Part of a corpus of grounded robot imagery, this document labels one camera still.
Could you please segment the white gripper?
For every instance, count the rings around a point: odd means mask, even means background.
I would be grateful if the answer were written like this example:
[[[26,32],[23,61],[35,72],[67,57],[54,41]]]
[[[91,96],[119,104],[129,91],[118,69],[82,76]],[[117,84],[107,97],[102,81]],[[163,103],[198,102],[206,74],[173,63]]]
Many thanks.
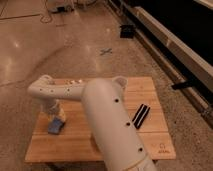
[[[42,112],[47,115],[49,121],[54,118],[58,118],[61,121],[66,120],[66,114],[57,99],[42,100],[41,107]]]

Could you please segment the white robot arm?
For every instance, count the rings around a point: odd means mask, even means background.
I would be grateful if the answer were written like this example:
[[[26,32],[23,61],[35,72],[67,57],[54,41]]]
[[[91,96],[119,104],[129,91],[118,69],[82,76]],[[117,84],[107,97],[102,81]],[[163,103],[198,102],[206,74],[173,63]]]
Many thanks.
[[[108,171],[157,171],[124,105],[128,80],[123,76],[56,85],[49,75],[29,87],[44,109],[56,111],[58,99],[80,101]]]

